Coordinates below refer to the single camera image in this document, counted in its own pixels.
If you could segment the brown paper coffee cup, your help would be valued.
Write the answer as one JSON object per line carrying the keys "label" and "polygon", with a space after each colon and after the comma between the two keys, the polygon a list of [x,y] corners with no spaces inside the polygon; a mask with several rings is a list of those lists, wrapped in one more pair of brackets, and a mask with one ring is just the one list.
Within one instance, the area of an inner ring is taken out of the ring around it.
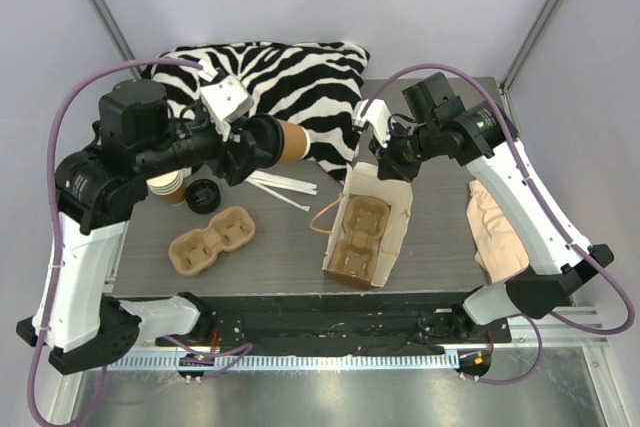
{"label": "brown paper coffee cup", "polygon": [[304,159],[310,149],[307,130],[299,125],[279,120],[282,129],[282,154],[280,163],[292,163]]}

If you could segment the brown paper bag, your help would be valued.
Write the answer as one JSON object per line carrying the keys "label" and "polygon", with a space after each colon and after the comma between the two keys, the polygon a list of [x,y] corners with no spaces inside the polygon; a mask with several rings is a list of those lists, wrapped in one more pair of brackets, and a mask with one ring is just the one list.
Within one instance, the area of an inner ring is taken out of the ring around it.
{"label": "brown paper bag", "polygon": [[380,180],[378,167],[358,162],[350,167],[343,191],[316,214],[318,220],[332,208],[332,228],[312,231],[328,237],[323,273],[343,284],[369,290],[386,285],[408,232],[412,186],[401,180]]}

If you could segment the cardboard cup carrier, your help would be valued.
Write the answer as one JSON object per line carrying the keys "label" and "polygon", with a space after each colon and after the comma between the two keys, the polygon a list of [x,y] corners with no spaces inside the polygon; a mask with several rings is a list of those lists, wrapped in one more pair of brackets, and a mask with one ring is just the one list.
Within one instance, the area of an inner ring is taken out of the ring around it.
{"label": "cardboard cup carrier", "polygon": [[389,215],[390,206],[383,200],[371,196],[351,196],[342,220],[343,236],[334,248],[329,270],[341,276],[371,282]]}
{"label": "cardboard cup carrier", "polygon": [[251,242],[256,224],[241,206],[229,207],[213,216],[207,226],[175,238],[168,256],[183,276],[196,276],[213,266],[221,252],[233,252]]}

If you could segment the stack of paper cups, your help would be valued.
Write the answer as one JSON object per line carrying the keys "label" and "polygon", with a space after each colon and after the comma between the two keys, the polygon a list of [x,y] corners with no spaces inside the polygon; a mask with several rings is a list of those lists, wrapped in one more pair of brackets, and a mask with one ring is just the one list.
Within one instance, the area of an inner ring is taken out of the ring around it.
{"label": "stack of paper cups", "polygon": [[180,170],[148,179],[146,184],[150,192],[171,205],[179,205],[185,200],[186,183]]}

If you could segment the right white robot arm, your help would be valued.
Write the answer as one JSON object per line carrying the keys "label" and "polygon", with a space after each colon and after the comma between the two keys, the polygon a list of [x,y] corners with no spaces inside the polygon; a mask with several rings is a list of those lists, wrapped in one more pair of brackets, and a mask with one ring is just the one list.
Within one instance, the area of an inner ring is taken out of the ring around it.
{"label": "right white robot arm", "polygon": [[[466,108],[450,86],[448,68],[403,90],[410,113],[392,113],[379,92],[354,113],[371,126],[370,150],[381,180],[412,181],[422,163],[446,156],[466,168],[496,201],[514,228],[528,262],[505,280],[480,287],[453,308],[457,338],[472,342],[488,324],[523,314],[541,319],[605,272],[614,254],[573,227],[531,166],[513,123],[490,96]],[[407,121],[406,126],[400,120]]]}

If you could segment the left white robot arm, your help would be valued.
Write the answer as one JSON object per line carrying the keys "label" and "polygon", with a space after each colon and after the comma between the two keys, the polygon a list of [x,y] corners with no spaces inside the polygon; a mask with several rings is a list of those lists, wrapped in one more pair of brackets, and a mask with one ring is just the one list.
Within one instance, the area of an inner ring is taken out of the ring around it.
{"label": "left white robot arm", "polygon": [[56,292],[16,331],[30,345],[46,343],[59,373],[110,365],[136,343],[165,336],[193,346],[211,338],[213,311],[192,293],[125,302],[103,291],[108,271],[119,263],[134,207],[147,197],[149,179],[206,164],[233,186],[275,165],[284,152],[284,125],[272,116],[241,117],[224,138],[205,102],[196,102],[194,110],[192,121],[172,118],[162,84],[122,82],[100,99],[94,140],[56,168],[59,237],[47,279]]}

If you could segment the zebra print pillow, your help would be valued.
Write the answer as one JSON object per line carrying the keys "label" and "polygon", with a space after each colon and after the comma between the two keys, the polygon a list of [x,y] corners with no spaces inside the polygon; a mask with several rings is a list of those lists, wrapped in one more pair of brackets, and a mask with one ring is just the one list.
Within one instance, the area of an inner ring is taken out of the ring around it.
{"label": "zebra print pillow", "polygon": [[370,53],[347,41],[238,42],[180,46],[161,58],[205,61],[237,77],[254,100],[250,113],[269,114],[307,130],[305,155],[342,183],[359,150],[352,115],[362,101]]}

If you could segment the beige folded cloth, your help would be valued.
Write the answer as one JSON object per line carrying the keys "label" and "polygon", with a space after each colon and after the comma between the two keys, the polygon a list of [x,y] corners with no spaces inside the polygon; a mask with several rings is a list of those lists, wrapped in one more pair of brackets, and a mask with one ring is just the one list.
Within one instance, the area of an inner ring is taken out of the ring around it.
{"label": "beige folded cloth", "polygon": [[475,261],[491,283],[506,280],[529,266],[529,257],[510,222],[479,180],[469,183],[466,215],[476,245]]}

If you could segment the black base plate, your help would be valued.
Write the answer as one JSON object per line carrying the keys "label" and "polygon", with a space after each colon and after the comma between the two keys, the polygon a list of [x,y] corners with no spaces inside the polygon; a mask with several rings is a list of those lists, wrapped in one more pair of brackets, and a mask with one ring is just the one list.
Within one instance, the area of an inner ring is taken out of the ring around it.
{"label": "black base plate", "polygon": [[189,346],[222,351],[249,343],[254,356],[343,357],[436,354],[447,345],[512,340],[500,318],[462,321],[463,293],[235,295],[203,298],[209,314]]}

